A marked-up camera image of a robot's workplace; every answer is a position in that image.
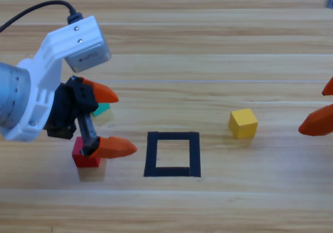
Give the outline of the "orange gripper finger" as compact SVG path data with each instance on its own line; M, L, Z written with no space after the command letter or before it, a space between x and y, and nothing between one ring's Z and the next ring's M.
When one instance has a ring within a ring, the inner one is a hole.
M333 95L333 77L328 81L328 83L325 85L323 91L323 96L331 96Z
M325 136L332 133L332 105L310 113L298 131L308 136Z

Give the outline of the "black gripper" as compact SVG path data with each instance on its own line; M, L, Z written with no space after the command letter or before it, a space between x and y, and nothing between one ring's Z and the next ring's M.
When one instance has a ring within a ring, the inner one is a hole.
M77 120L83 140L82 155L104 159L132 155L137 151L133 143L114 136L99 138L91 119L91 113L98 108L98 103L118 101L117 94L108 86L73 75L56 89L44 130L49 137L71 139L76 131Z

